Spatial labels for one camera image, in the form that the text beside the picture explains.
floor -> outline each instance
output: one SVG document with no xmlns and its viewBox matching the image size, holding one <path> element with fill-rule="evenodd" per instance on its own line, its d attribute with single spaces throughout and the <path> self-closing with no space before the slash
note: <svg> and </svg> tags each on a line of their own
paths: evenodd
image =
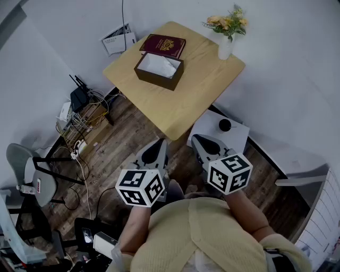
<svg viewBox="0 0 340 272">
<path fill-rule="evenodd" d="M 134 155 L 146 144 L 163 138 L 158 130 L 128 99 L 118 97 L 112 103 L 110 117 L 115 122 L 110 134 L 106 135 L 98 144 L 96 151 L 91 152 L 83 159 L 88 163 L 90 175 L 87 178 L 89 190 L 89 205 L 92 219 L 98 216 L 103 222 L 113 224 L 117 228 L 123 227 L 129 215 L 130 207 L 126 206 L 118 196 L 116 190 L 107 191 L 100 200 L 98 215 L 97 202 L 100 194 L 115 185 L 121 169 L 133 161 Z M 200 177 L 201 167 L 197 163 L 191 148 L 186 146 L 190 131 L 177 141 L 168 140 L 169 163 L 167 170 L 172 179 L 179 182 L 184 192 L 200 191 L 203 183 Z M 60 149 L 57 157 L 68 156 L 66 149 Z M 275 181 L 279 174 L 249 143 L 246 146 L 245 156 L 253 164 L 251 181 L 244 192 L 267 216 L 270 225 L 277 232 L 291 238 L 306 217 L 309 207 L 295 188 L 277 187 Z M 82 176 L 81 169 L 76 162 L 57 166 L 65 175 L 76 178 Z M 90 218 L 87 205 L 87 191 L 85 186 L 73 185 L 58 180 L 58 192 L 55 199 L 64 199 L 70 209 L 62 204 L 49 204 L 43 207 L 43 212 L 49 220 L 52 229 L 58 229 L 64 240 L 74 239 L 73 222 L 77 217 Z M 30 228 L 29 217 L 22 217 L 23 228 Z M 51 250 L 52 245 L 41 238 L 32 240 L 36 247 Z M 75 248 L 67 251 L 75 257 Z"/>
</svg>

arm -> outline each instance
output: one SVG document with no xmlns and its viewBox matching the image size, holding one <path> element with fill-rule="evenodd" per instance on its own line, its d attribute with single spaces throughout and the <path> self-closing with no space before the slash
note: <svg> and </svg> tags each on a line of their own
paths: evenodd
<svg viewBox="0 0 340 272">
<path fill-rule="evenodd" d="M 119 237 L 122 253 L 134 255 L 145 243 L 148 236 L 148 227 L 151 208 L 134 206 L 124 230 Z"/>
<path fill-rule="evenodd" d="M 258 242 L 275 233 L 263 212 L 241 190 L 225 195 L 224 199 L 237 222 Z"/>
</svg>

black strap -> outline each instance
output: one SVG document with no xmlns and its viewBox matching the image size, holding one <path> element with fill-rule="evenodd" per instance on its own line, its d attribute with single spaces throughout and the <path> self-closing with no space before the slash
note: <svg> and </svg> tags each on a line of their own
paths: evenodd
<svg viewBox="0 0 340 272">
<path fill-rule="evenodd" d="M 276 272 L 297 272 L 290 259 L 278 249 L 265 249 L 271 255 Z"/>
</svg>

book cover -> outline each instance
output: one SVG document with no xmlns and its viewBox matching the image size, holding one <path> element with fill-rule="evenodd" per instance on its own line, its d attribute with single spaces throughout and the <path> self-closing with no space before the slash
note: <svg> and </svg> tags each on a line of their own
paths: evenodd
<svg viewBox="0 0 340 272">
<path fill-rule="evenodd" d="M 185 39 L 150 34 L 139 51 L 179 58 L 185 46 Z"/>
</svg>

shirt sleeve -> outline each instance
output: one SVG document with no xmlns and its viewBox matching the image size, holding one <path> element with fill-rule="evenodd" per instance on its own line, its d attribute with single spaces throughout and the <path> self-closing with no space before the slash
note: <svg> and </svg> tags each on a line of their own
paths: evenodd
<svg viewBox="0 0 340 272">
<path fill-rule="evenodd" d="M 312 272 L 312 265 L 308 257 L 282 235 L 277 233 L 268 235 L 260 241 L 260 244 L 264 249 L 278 249 L 280 253 L 292 259 L 300 271 Z"/>
<path fill-rule="evenodd" d="M 122 254 L 124 270 L 121 271 L 119 267 L 116 266 L 115 262 L 112 261 L 109 267 L 107 268 L 106 272 L 126 272 L 130 271 L 130 265 L 132 262 L 133 257 L 128 254 Z"/>
</svg>

